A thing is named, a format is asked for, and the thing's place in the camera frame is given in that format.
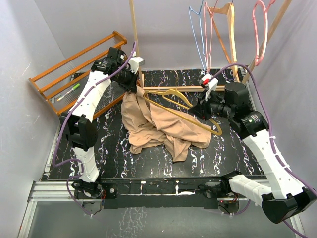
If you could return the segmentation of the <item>beige t shirt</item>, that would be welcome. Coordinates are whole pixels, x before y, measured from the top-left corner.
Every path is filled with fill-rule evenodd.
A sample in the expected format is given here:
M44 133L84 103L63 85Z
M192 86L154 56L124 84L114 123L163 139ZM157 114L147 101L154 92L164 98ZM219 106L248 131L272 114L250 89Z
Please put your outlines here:
M125 93L121 104L122 123L129 131L130 152L164 145L173 162L186 161L189 147L207 148L211 133L143 98L144 90Z

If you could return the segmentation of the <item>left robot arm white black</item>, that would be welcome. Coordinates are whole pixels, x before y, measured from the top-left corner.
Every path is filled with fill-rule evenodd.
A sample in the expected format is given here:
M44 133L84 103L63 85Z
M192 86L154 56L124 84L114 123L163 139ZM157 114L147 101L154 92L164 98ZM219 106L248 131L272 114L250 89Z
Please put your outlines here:
M112 82L127 92L135 93L138 70L143 64L144 59L135 52L127 57L121 49L109 48L104 58L92 64L88 81L70 112L60 117L64 136L79 164L79 179L72 187L86 196L96 198L104 191L94 153L98 131L93 125L93 117L97 105Z

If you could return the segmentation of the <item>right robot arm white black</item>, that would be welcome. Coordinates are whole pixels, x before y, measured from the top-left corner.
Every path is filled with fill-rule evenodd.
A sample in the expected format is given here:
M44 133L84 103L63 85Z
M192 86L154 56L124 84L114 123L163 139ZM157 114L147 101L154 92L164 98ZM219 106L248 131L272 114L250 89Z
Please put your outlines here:
M235 193L246 197L261 206L275 224L305 211L317 196L290 173L289 166L277 152L268 122L259 111L251 109L247 88L237 82L226 84L224 98L221 98L214 90L216 86L216 80L204 82L203 93L189 111L204 120L214 115L228 119L230 127L252 151L269 186L233 171L223 175L220 184L209 189L228 197Z

